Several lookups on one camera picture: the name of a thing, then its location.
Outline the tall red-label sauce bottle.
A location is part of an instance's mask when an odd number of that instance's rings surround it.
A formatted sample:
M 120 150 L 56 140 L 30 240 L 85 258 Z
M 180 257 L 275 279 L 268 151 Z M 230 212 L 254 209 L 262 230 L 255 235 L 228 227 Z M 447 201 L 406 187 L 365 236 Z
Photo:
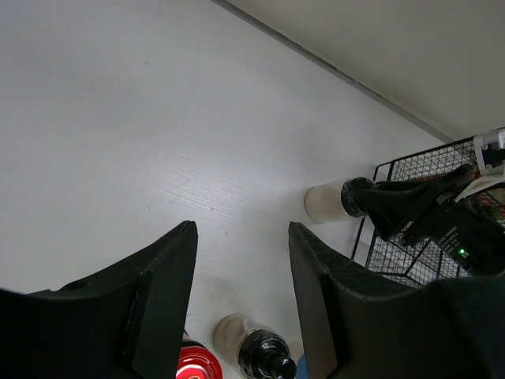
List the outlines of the tall red-label sauce bottle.
M 471 203 L 477 212 L 504 227 L 504 188 L 478 193 L 472 197 Z

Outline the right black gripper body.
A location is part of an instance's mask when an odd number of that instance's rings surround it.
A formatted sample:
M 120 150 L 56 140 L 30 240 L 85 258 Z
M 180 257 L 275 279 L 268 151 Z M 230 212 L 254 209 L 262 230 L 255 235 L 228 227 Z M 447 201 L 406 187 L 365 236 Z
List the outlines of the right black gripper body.
M 429 239 L 472 276 L 499 276 L 504 271 L 504 227 L 464 202 L 436 202 L 403 230 L 404 246 Z

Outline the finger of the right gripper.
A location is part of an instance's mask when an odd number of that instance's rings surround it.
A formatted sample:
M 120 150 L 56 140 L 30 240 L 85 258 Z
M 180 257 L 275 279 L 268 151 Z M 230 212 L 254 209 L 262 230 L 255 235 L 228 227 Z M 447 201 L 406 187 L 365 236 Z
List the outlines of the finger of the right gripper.
M 377 182 L 357 190 L 357 206 L 370 218 L 378 235 L 388 241 L 416 221 L 439 196 L 452 194 L 472 172 L 473 166 L 466 163 L 446 174 L 417 181 Z

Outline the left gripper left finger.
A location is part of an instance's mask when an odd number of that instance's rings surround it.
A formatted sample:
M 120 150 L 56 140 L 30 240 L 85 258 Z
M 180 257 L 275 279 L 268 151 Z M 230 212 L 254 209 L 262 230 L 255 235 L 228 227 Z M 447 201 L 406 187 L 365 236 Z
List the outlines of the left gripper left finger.
M 2 377 L 175 377 L 196 251 L 185 221 L 59 290 L 2 290 Z

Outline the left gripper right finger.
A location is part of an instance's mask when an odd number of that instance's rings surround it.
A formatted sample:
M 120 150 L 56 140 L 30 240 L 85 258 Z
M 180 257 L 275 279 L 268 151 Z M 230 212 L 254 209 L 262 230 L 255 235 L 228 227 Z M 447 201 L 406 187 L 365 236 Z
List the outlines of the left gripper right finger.
M 504 280 L 388 280 L 301 223 L 288 230 L 311 378 L 501 378 Z

